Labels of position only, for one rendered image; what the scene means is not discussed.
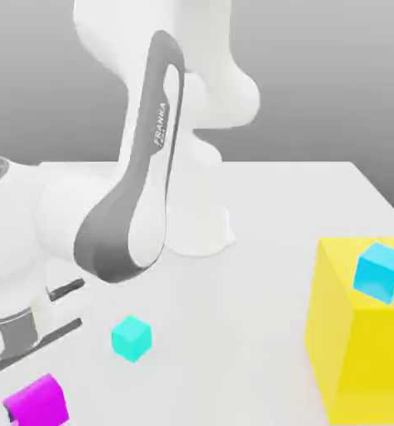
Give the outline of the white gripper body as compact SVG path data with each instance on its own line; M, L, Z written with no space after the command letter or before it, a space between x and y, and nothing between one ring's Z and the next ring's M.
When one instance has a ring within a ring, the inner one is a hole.
M0 373L34 352L78 329L82 325L82 319L79 317L71 319L65 325L50 331L42 338L37 336L33 322L26 321L26 323L32 326L31 331L27 334L27 339L17 339L15 334L4 335L1 331L1 326L7 325L7 323L0 322Z

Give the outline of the large yellow box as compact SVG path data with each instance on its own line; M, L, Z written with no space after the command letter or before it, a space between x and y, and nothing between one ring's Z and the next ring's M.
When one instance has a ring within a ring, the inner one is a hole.
M321 238L305 345L331 424L394 425L394 302L353 288L374 238Z

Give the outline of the small turquoise cube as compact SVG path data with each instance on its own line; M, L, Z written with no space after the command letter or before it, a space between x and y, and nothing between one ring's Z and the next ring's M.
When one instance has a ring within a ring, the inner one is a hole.
M152 347L152 328L129 315L112 329L112 349L130 362L138 361Z

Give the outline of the small magenta cube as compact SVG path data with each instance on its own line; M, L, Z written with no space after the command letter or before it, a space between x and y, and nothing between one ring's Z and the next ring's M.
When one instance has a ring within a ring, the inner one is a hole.
M6 397L2 404L17 426L61 426L70 419L62 387L51 374Z

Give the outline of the small blue cube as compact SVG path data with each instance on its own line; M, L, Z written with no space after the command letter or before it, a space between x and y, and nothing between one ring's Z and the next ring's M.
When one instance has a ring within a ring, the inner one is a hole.
M358 257L353 289L384 304L394 302L394 248L373 242Z

